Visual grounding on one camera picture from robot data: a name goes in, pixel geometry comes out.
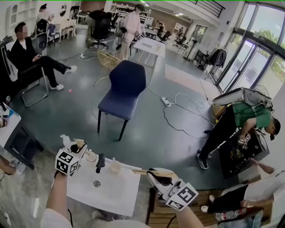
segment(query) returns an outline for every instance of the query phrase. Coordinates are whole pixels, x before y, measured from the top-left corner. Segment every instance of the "shoe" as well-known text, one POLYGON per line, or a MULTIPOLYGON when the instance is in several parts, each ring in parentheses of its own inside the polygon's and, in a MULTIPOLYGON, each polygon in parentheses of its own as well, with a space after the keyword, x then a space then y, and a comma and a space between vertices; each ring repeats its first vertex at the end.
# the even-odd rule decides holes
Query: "shoe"
POLYGON ((65 72, 67 72, 67 73, 74 73, 76 70, 77 70, 77 66, 68 66, 66 68, 65 72))
MULTIPOLYGON (((200 154, 201 151, 202 151, 202 149, 197 150, 197 154, 200 154)), ((211 155, 211 154, 208 154, 208 158, 209 158, 209 159, 212 158, 212 155, 211 155)))
POLYGON ((200 167, 201 167, 202 169, 208 169, 209 166, 208 166, 208 164, 207 164, 207 161, 204 161, 204 162, 203 162, 199 157, 200 157, 200 154, 197 154, 197 159, 198 159, 198 163, 199 163, 200 167))
POLYGON ((200 209, 201 209, 201 212, 207 213, 208 209, 209 209, 209 206, 205 206, 204 205, 204 206, 201 206, 200 209))
POLYGON ((51 85, 49 85, 49 89, 50 90, 62 90, 64 88, 63 85, 59 84, 56 87, 52 87, 51 85))
POLYGON ((214 203, 215 197, 213 195, 209 195, 209 200, 211 201, 211 203, 214 203))
POLYGON ((9 161, 9 166, 16 167, 16 165, 19 163, 19 160, 16 158, 13 158, 11 161, 9 161))
POLYGON ((18 175, 21 175, 21 174, 24 172, 25 169, 26 169, 26 165, 23 164, 22 162, 19 162, 19 163, 16 165, 16 173, 17 173, 18 175))

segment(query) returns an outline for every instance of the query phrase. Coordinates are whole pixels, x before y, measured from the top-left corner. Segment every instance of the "black pants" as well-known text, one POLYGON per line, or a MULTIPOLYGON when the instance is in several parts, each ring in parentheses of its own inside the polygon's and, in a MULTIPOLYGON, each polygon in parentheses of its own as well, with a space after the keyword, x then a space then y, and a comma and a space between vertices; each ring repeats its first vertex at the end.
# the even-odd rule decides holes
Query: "black pants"
POLYGON ((245 190, 248 185, 240 187, 234 191, 229 191, 225 195, 215 198, 208 208, 208 213, 230 212, 241 209, 240 202, 244 200, 245 190))
POLYGON ((46 77, 49 79, 49 83, 51 87, 56 87, 58 85, 53 69, 61 72, 62 74, 65 73, 67 66, 52 59, 49 56, 43 56, 42 58, 38 59, 37 61, 33 62, 33 64, 41 64, 43 66, 44 72, 46 77))
POLYGON ((229 106, 209 134, 209 138, 202 148, 199 158, 202 161, 206 161, 208 154, 215 150, 223 141, 228 140, 235 131, 235 115, 232 106, 229 106))

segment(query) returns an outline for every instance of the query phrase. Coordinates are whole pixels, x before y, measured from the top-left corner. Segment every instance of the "black cap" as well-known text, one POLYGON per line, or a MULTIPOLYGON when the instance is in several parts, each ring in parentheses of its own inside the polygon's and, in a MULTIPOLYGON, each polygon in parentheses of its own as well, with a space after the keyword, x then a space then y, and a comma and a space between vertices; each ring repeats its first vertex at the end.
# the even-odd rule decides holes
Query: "black cap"
POLYGON ((279 133, 279 131, 280 131, 280 128, 281 128, 281 124, 280 124, 280 122, 277 120, 277 119, 275 119, 274 117, 273 117, 273 119, 274 119, 274 124, 275 124, 275 131, 274 131, 274 134, 271 134, 270 135, 270 139, 271 139, 271 141, 272 140, 274 140, 274 137, 276 136, 276 135, 278 135, 278 133, 279 133))
POLYGON ((40 9, 46 9, 46 5, 47 5, 47 4, 43 4, 43 5, 40 7, 40 9))
POLYGON ((142 4, 136 4, 135 7, 138 8, 142 12, 145 11, 145 8, 144 8, 144 6, 142 4))

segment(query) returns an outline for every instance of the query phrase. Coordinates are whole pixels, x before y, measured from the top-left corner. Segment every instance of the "sink drain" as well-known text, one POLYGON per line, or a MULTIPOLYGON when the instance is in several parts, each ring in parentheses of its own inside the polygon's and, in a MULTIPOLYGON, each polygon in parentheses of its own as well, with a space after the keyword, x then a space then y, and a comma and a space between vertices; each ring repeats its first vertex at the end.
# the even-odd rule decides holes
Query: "sink drain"
POLYGON ((101 186, 101 182, 98 180, 93 181, 93 185, 94 187, 100 187, 101 186))

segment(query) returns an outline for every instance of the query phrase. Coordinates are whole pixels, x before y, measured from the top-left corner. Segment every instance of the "green epoxy floor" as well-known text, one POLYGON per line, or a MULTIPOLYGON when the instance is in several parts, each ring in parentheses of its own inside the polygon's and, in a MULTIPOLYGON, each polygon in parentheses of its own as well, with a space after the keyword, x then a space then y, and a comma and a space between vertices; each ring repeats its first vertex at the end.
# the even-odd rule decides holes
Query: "green epoxy floor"
MULTIPOLYGON (((48 55, 54 59, 74 56, 83 51, 86 30, 79 29, 76 37, 56 43, 48 48, 48 55)), ((95 55, 87 50, 86 55, 95 55)), ((123 138, 118 142, 123 120, 110 115, 102 115, 100 134, 97 133, 98 104, 107 92, 110 81, 100 81, 96 88, 96 80, 108 75, 108 70, 101 66, 98 59, 82 62, 77 57, 68 59, 67 65, 77 65, 75 74, 61 75, 56 72, 58 83, 65 86, 63 91, 50 91, 49 96, 32 108, 25 108, 20 94, 13 99, 11 107, 18 112, 26 126, 36 138, 48 149, 57 153, 62 148, 60 135, 68 135, 71 139, 84 139, 88 148, 106 157, 115 157, 118 161, 132 166, 148 169, 162 167, 173 170, 184 181, 190 182, 196 189, 212 189, 230 187, 237 183, 237 178, 224 180, 221 174, 218 153, 209 160, 210 168, 200 169, 195 160, 196 151, 201 148, 205 139, 189 138, 181 131, 175 131, 163 117, 164 104, 160 98, 145 89, 138 100, 134 117, 126 126, 123 138)), ((181 55, 166 50, 166 58, 158 58, 151 88, 158 94, 174 99, 177 93, 187 95, 194 102, 200 100, 205 108, 201 113, 213 120, 212 109, 206 97, 164 78, 164 66, 169 64, 193 76, 204 79, 206 75, 181 55)), ((27 96, 33 99, 43 93, 39 86, 27 96)), ((198 113, 195 105, 184 97, 178 97, 178 103, 198 113)), ((201 117, 193 115, 178 106, 167 108, 169 122, 178 129, 184 129, 195 137, 204 137, 202 132, 211 129, 211 125, 201 117)))

